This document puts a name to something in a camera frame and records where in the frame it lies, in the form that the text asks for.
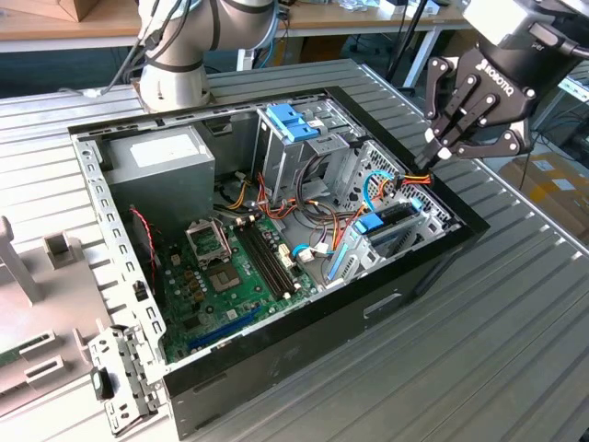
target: wooden shelf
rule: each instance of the wooden shelf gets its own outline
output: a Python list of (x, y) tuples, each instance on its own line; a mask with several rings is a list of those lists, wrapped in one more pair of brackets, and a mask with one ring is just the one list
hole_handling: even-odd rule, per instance
[[(133, 0), (101, 0), (81, 23), (6, 9), (5, 13), (0, 17), (0, 41), (129, 37), (137, 35), (141, 24)], [(291, 7), (291, 29), (369, 28), (400, 21), (401, 15), (392, 17), (374, 7), (365, 12), (348, 12), (337, 4), (301, 3)], [(452, 6), (422, 19), (422, 23), (433, 24), (464, 22)]]

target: slotted aluminum surface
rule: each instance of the slotted aluminum surface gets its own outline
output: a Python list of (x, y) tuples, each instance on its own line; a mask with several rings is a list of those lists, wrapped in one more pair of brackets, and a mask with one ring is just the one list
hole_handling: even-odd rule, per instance
[[(228, 73), (221, 101), (340, 86), (413, 151), (421, 116), (368, 69), (335, 61)], [(115, 321), (128, 319), (65, 128), (142, 113), (128, 87), (100, 100), (0, 101), (0, 213), (18, 250), (67, 229), (85, 244)], [(577, 440), (589, 425), (587, 253), (477, 162), (436, 170), (490, 223), (424, 298), (190, 440)], [(248, 374), (244, 373), (244, 382)], [(166, 408), (123, 440), (175, 440)], [(110, 440), (89, 378), (0, 421), (6, 440)]]

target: black bezel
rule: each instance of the black bezel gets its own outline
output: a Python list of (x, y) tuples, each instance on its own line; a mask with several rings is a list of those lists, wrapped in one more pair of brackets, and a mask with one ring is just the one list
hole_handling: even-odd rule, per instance
[[(249, 100), (248, 103), (255, 104), (274, 99), (300, 99), (304, 96), (318, 94), (325, 94), (327, 98), (333, 99), (342, 106), (356, 122), (363, 126), (380, 145), (384, 146), (394, 157), (398, 158), (409, 171), (418, 170), (414, 162), (415, 156), (340, 87), (306, 89), (274, 96), (263, 96)], [(226, 103), (212, 106), (207, 108), (207, 110), (217, 110), (219, 111), (219, 115), (222, 115), (221, 110), (231, 106), (231, 104)], [(156, 122), (158, 126), (161, 126), (163, 125), (163, 119), (183, 117), (197, 111), (202, 111), (202, 109), (174, 110), (110, 122), (85, 124), (69, 128), (69, 133), (70, 135), (81, 135), (81, 141), (88, 139), (96, 140), (100, 137), (118, 138), (133, 133), (135, 131), (133, 126), (137, 123)], [(114, 132), (104, 132), (112, 126), (120, 129)], [(165, 375), (164, 379), (170, 398), (181, 394), (186, 389), (193, 388), (207, 381), (207, 379), (213, 378), (240, 361), (278, 343), (280, 340), (327, 317), (340, 308), (348, 306), (353, 301), (368, 296), (387, 282), (401, 277), (424, 262), (439, 259), (450, 250), (456, 250), (461, 245), (476, 240), (489, 228), (489, 225), (474, 210), (465, 204), (439, 179), (434, 178), (431, 191), (461, 221), (462, 226), (459, 229), (449, 231), (445, 236), (433, 243), (407, 253), (398, 260), (371, 273), (369, 277), (358, 279), (338, 289), (329, 296), (322, 297), (311, 304), (295, 310), (275, 322), (249, 333), (247, 336), (235, 339), (231, 343), (226, 343), (223, 347), (215, 349), (211, 354)], [(406, 297), (403, 303), (411, 302), (412, 298), (412, 296)]]

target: robotic arm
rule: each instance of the robotic arm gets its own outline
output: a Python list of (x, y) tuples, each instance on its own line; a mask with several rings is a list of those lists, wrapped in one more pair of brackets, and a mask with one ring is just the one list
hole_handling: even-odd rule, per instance
[[(277, 7), (276, 0), (141, 0), (140, 35), (150, 49), (140, 83), (144, 102), (153, 111), (206, 104), (202, 53), (269, 44)], [(460, 58), (429, 61), (424, 114), (432, 124), (416, 158), (425, 172), (452, 155), (529, 152), (528, 117), (589, 59), (589, 0), (462, 0), (461, 7), (481, 39)], [(452, 93), (444, 94), (448, 83)], [(505, 126), (495, 143), (469, 141), (492, 126)]]
[[(424, 116), (428, 145), (416, 158), (428, 171), (438, 160), (510, 157), (532, 149), (528, 117), (582, 60), (589, 58), (587, 0), (463, 0), (481, 34), (460, 58), (429, 61)], [(445, 97), (442, 85), (453, 82)], [(506, 126), (490, 145), (470, 142), (481, 128)]]
[(144, 53), (140, 93), (152, 111), (209, 100), (206, 51), (266, 46), (278, 26), (276, 0), (141, 0)]

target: ram slot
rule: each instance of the ram slot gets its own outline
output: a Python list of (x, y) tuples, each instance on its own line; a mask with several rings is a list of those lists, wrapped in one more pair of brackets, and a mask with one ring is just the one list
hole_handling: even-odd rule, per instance
[(237, 239), (244, 247), (275, 299), (295, 291), (290, 276), (271, 252), (257, 227), (236, 230)]

